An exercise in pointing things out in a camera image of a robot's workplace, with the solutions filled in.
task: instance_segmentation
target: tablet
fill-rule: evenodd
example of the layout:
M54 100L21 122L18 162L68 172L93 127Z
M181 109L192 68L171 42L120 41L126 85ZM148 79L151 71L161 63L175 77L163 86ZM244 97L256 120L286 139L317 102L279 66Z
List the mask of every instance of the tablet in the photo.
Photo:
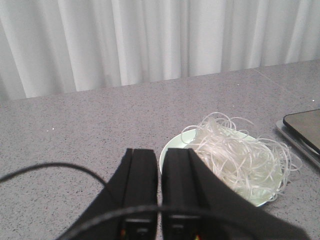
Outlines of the tablet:
M320 154L320 109L286 115L283 124Z

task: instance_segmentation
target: black cable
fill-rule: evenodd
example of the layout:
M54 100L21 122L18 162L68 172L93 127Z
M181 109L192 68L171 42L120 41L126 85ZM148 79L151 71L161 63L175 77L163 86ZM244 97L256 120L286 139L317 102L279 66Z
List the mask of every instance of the black cable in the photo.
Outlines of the black cable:
M24 174L26 172L30 172L30 171L37 170L37 169L49 168L49 167L64 167L64 168L71 168L71 169L80 170L80 171L85 172L85 173L91 175L92 177L94 177L96 180L98 180L100 183L102 183L105 187L107 186L107 183L102 179L102 177L100 177L99 175L97 175L93 171L85 168L84 166L79 166L76 164L66 163L66 162L47 162L47 163L41 163L41 164L36 164L36 165L32 165L32 166L27 166L25 168L21 168L17 171L11 172L7 175L4 175L3 177L0 177L0 184L4 183L4 182L20 175L20 174Z
M109 221L114 218L123 217L130 214L137 214L137 213L150 213L150 212L168 212L168 213L175 213L175 214L183 214L183 215L198 215L203 218L208 218L215 220L222 224L227 224L231 227L235 227L239 230L242 230L243 233L248 234L252 237L253 240L259 240L257 236L255 236L252 232L250 232L245 224L241 224L240 222L235 222L232 219L228 219L224 215L218 215L207 209L190 209L190 208L183 208L183 207L172 207L172 206L158 206L158 205L142 205L142 206L132 206L127 208L121 208L113 211L109 211L93 217L92 219L82 223L79 226L76 226L66 234L61 237L58 237L56 240L72 240L77 237L79 234L90 230L93 227L96 227L106 221Z

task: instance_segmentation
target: curtain fold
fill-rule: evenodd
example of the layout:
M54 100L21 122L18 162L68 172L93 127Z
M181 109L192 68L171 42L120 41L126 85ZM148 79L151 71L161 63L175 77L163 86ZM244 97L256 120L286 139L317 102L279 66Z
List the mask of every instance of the curtain fold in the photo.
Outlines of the curtain fold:
M319 58L317 0L0 0L0 101Z

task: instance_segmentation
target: white plate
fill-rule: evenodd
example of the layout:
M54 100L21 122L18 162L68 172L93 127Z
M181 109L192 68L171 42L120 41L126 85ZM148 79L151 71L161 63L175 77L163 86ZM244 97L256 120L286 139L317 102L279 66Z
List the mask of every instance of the white plate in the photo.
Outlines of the white plate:
M248 138L250 140L254 140L255 138L253 138L252 136L249 136L249 135L246 135L245 133L242 133L242 132L236 132L236 134L238 134L240 137L245 137L245 138ZM164 160L165 160L165 155L167 153L167 150L168 149L171 149L171 148L174 148L174 149L183 149L187 143L190 143L194 138L195 138L195 135L196 135L196 129L192 129L192 130L189 130L189 131L185 131L183 132L182 134L182 137L183 137L183 141L185 142L182 142L182 139L181 139L181 134L175 136L174 138L172 138L163 148L161 154L160 154L160 160L159 160L159 168L160 168L160 172L162 173L162 168L163 168L163 165L164 165ZM262 206L263 204L265 204L266 200L260 200L260 199L253 199L250 201L253 205L255 205L256 207L260 207Z

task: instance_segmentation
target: gray countertop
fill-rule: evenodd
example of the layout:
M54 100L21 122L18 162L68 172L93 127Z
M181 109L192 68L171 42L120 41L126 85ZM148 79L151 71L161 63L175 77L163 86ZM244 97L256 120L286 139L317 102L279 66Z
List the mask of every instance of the gray countertop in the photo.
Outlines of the gray countertop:
M0 176L44 162L85 166L106 181L126 148L162 148L211 112L253 121L286 142L284 115L320 108L320 60L0 103ZM300 175L262 209L320 239L320 171ZM48 168L0 185L0 239L51 240L101 191L92 177Z

